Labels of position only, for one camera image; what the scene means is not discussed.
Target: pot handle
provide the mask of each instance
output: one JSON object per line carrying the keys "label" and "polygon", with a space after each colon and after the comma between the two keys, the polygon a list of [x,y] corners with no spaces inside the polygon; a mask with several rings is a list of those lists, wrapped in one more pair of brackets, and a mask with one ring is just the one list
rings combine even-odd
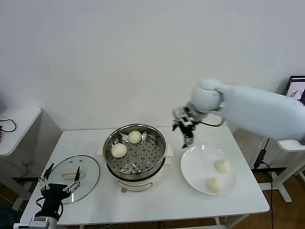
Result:
{"label": "pot handle", "polygon": [[166,150],[164,153],[166,165],[170,165],[172,163],[172,156],[173,156],[173,145],[171,143],[166,143]]}

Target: white wall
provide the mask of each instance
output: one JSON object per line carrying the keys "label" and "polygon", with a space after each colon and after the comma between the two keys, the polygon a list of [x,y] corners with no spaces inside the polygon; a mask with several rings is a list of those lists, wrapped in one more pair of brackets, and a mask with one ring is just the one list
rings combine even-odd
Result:
{"label": "white wall", "polygon": [[171,125],[199,78],[304,74],[303,0],[2,0],[0,97],[62,130]]}

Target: electric steamer pot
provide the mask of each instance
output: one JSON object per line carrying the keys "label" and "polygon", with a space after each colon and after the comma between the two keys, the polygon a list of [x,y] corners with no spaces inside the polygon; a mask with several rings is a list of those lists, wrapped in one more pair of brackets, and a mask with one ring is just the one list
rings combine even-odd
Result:
{"label": "electric steamer pot", "polygon": [[[137,144],[128,141],[131,131],[139,131],[142,140]],[[127,147],[124,157],[116,158],[111,148],[117,143]],[[122,191],[143,191],[149,189],[158,178],[165,163],[166,142],[163,135],[155,128],[143,124],[130,124],[115,130],[105,141],[103,157],[107,167]]]}

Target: black cable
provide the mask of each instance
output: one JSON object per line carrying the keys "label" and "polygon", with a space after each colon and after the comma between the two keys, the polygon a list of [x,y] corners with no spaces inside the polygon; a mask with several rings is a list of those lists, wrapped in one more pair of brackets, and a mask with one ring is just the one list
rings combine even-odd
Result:
{"label": "black cable", "polygon": [[267,142],[266,142],[266,145],[265,145],[265,147],[264,147],[264,150],[266,150],[266,147],[267,147],[267,145],[268,145],[269,140],[270,140],[270,138],[268,138],[268,140],[267,140]]}
{"label": "black cable", "polygon": [[213,124],[209,124],[209,123],[204,123],[204,122],[199,122],[199,123],[201,123],[203,125],[211,126],[211,127],[219,127],[222,124],[224,124],[224,119],[222,118],[220,124],[217,124],[217,125],[213,125]]}
{"label": "black cable", "polygon": [[273,194],[273,178],[272,178],[271,168],[269,167],[269,165],[267,163],[265,163],[264,161],[262,161],[262,164],[267,165],[268,169],[270,170],[270,177],[271,177],[271,225],[272,225],[272,229],[273,229],[273,201],[272,201],[272,196],[273,196],[272,195]]}
{"label": "black cable", "polygon": [[36,200],[36,204],[37,204],[40,208],[42,208],[42,206],[41,206],[41,204],[38,203],[38,202],[41,201],[42,199],[45,199],[45,197],[40,197],[40,198],[38,198],[38,199]]}
{"label": "black cable", "polygon": [[13,131],[15,131],[17,129],[17,125],[16,125],[16,123],[13,120],[11,120],[11,119],[0,120],[0,122],[6,122],[6,121],[11,121],[15,125],[15,128],[13,130],[3,130],[2,126],[0,125],[0,131],[8,132],[9,133],[9,132],[13,132]]}
{"label": "black cable", "polygon": [[63,214],[63,204],[61,202],[61,213],[60,213],[59,217],[61,217],[62,214]]}

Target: white plate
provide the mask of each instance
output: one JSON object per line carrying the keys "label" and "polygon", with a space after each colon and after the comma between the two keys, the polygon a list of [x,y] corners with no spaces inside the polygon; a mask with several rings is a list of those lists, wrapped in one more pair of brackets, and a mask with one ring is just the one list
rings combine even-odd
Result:
{"label": "white plate", "polygon": [[[227,174],[215,168],[215,162],[221,159],[227,159],[231,163],[231,171]],[[214,146],[192,146],[187,149],[181,158],[181,170],[184,178],[193,188],[209,195],[227,193],[237,182],[237,170],[234,163],[223,150]],[[221,181],[223,185],[221,193],[213,193],[207,188],[206,181],[212,177]]]}

